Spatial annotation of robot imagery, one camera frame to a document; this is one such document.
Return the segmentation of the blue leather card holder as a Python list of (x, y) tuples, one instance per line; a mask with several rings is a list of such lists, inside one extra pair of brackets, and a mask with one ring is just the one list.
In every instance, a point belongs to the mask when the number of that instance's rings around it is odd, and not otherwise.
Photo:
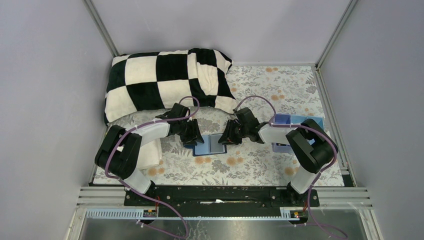
[(198, 142), (197, 145), (184, 145), (184, 147), (192, 150), (194, 157), (226, 154), (227, 146), (218, 142), (221, 136), (221, 133), (202, 135), (204, 143)]

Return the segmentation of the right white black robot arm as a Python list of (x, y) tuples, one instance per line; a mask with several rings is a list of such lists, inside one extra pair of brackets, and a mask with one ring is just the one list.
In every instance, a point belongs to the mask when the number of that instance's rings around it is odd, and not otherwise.
[(299, 195), (306, 193), (322, 172), (335, 163), (339, 152), (335, 142), (313, 119), (307, 118), (298, 124), (259, 122), (247, 107), (236, 111), (235, 119), (227, 121), (218, 142), (240, 145), (245, 138), (258, 144), (276, 143), (291, 147), (300, 167), (287, 187)]

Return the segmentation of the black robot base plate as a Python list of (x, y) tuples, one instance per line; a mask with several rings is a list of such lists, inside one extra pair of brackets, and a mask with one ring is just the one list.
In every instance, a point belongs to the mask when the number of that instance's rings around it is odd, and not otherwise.
[(279, 217), (281, 208), (306, 209), (319, 207), (316, 190), (298, 194), (285, 187), (275, 186), (196, 186), (154, 185), (147, 191), (149, 200), (128, 190), (126, 207), (152, 207), (159, 217), (176, 214), (155, 201), (175, 208), (184, 218), (189, 217)]

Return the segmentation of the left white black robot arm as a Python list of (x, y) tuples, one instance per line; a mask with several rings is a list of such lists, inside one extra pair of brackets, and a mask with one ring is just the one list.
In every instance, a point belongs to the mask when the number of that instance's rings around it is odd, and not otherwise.
[(204, 143), (199, 125), (188, 107), (175, 103), (164, 114), (129, 130), (113, 125), (107, 132), (94, 163), (108, 178), (122, 181), (135, 193), (145, 194), (152, 181), (137, 169), (142, 146), (172, 135), (178, 135), (184, 145)]

